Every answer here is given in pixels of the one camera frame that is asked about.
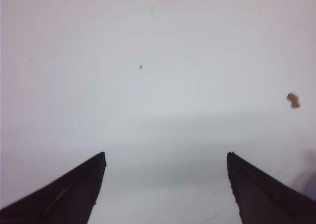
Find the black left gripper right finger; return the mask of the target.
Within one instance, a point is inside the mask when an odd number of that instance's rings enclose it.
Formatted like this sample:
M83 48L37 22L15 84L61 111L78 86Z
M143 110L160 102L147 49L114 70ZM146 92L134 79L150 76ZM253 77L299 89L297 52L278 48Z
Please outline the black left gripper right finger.
M316 202L234 152L227 154L232 193L243 224L314 224Z

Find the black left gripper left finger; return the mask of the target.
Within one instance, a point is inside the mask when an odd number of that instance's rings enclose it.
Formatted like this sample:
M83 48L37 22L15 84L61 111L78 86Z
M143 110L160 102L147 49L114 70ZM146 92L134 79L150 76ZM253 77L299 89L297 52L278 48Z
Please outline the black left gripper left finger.
M105 172L100 152L43 188L0 211L2 224L86 224Z

